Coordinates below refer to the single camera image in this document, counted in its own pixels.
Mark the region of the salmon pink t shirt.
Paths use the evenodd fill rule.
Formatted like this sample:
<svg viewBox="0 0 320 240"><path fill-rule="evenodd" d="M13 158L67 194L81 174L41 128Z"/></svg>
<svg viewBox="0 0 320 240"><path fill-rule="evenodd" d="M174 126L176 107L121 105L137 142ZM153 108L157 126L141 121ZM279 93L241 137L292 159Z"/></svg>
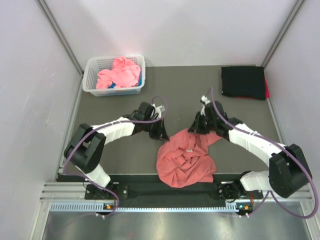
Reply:
<svg viewBox="0 0 320 240"><path fill-rule="evenodd" d="M171 136L157 152L159 179L171 188L212 183L217 167L209 155L209 146L220 139L215 133L196 134L187 128Z"/></svg>

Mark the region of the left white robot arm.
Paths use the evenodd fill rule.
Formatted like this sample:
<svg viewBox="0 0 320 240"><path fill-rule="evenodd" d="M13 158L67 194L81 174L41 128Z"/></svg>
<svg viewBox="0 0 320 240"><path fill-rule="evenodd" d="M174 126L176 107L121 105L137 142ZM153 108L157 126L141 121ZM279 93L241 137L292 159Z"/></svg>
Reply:
<svg viewBox="0 0 320 240"><path fill-rule="evenodd" d="M164 123L166 113L166 105L142 102L138 109L116 120L100 125L83 123L64 150L65 163L76 167L80 176L95 187L102 198L115 199L112 179L100 164L104 147L140 132L147 132L153 140L169 141Z"/></svg>

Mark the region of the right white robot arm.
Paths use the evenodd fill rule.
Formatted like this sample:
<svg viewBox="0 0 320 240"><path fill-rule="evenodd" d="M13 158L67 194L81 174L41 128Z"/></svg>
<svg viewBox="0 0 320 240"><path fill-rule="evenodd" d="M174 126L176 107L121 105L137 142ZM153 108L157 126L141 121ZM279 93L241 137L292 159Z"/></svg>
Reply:
<svg viewBox="0 0 320 240"><path fill-rule="evenodd" d="M220 102L201 98L201 111L197 112L190 133L207 135L215 133L230 143L238 145L266 164L266 171L245 171L238 176L233 192L245 198L251 191L273 191L288 198L309 183L312 177L303 150L296 144L289 146L272 143L250 129L241 120L228 118Z"/></svg>

